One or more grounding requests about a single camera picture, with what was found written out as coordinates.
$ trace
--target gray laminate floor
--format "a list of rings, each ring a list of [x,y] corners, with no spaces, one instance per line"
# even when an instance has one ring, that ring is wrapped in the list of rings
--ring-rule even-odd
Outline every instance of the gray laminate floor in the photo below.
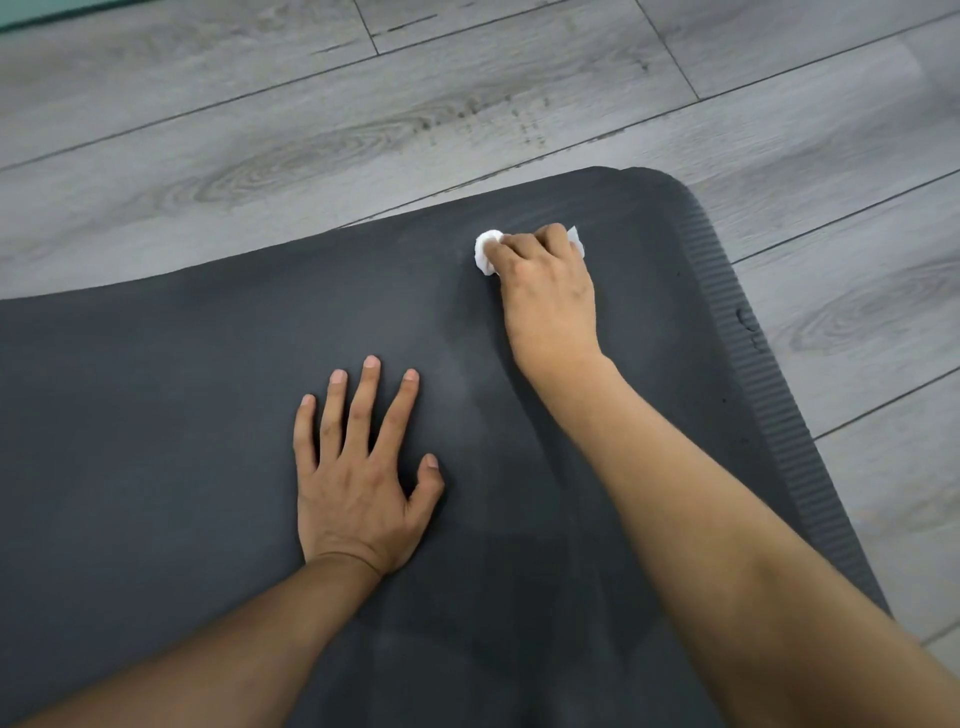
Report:
[[[0,36],[0,298],[595,164],[707,208],[960,673],[960,0],[154,0]]]

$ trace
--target yoga mat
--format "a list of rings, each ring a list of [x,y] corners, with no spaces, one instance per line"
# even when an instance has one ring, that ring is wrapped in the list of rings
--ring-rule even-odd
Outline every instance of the yoga mat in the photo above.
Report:
[[[594,168],[0,302],[0,724],[296,569],[295,410],[375,353],[377,417],[422,374],[401,477],[430,450],[447,492],[289,724],[722,725],[474,267],[480,232],[554,221],[587,246],[624,377],[886,609],[703,211],[662,173]]]

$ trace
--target finger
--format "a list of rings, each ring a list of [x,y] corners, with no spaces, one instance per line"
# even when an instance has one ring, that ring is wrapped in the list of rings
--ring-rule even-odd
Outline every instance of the finger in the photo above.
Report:
[[[538,255],[546,253],[540,241],[529,232],[520,235],[504,235],[500,243],[513,248],[516,254],[525,260],[533,260]]]
[[[376,445],[373,446],[371,455],[396,462],[419,389],[420,375],[417,370],[408,369],[400,382],[400,391],[396,393],[390,409],[383,418],[383,426],[380,427],[380,434],[377,435]]]
[[[347,401],[347,373],[338,369],[326,385],[324,413],[320,417],[320,457],[340,457],[344,441],[344,402]]]
[[[493,269],[502,278],[508,277],[514,270],[514,266],[520,261],[520,256],[496,240],[491,240],[483,248],[487,260],[493,264]]]
[[[304,395],[294,420],[294,460],[297,463],[297,479],[309,477],[317,471],[317,451],[313,447],[313,416],[316,411],[317,398],[313,395]]]
[[[570,257],[570,239],[566,236],[566,228],[559,223],[547,225],[534,233],[541,245],[558,258]]]
[[[437,458],[434,455],[424,455],[417,470],[417,487],[407,501],[407,519],[418,540],[430,523],[433,509],[443,494],[444,477],[440,475]]]
[[[364,359],[363,372],[360,383],[357,385],[353,403],[350,405],[350,416],[347,422],[347,439],[344,442],[344,452],[363,452],[367,454],[370,447],[370,418],[373,412],[373,401],[376,399],[376,383],[380,380],[380,360],[372,354]]]

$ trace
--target wrist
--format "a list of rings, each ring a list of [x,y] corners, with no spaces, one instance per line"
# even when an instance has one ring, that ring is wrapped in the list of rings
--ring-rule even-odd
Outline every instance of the wrist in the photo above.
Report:
[[[367,561],[339,551],[323,553],[303,565],[301,571],[318,583],[336,582],[366,598],[382,577]]]
[[[551,362],[527,378],[544,402],[576,398],[600,378],[616,373],[613,363],[600,350],[583,352]]]

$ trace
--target left hand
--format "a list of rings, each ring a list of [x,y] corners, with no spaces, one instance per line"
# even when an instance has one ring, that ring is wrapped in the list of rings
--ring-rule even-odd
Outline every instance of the left hand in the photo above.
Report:
[[[294,423],[297,460],[297,527],[307,563],[342,554],[366,563],[382,577],[409,561],[444,491],[437,458],[423,456],[417,488],[409,498],[396,475],[396,459],[420,375],[408,370],[369,449],[371,415],[380,361],[368,356],[350,406],[347,432],[343,415],[347,373],[330,376],[320,421],[320,462],[313,444],[317,400],[303,398]]]

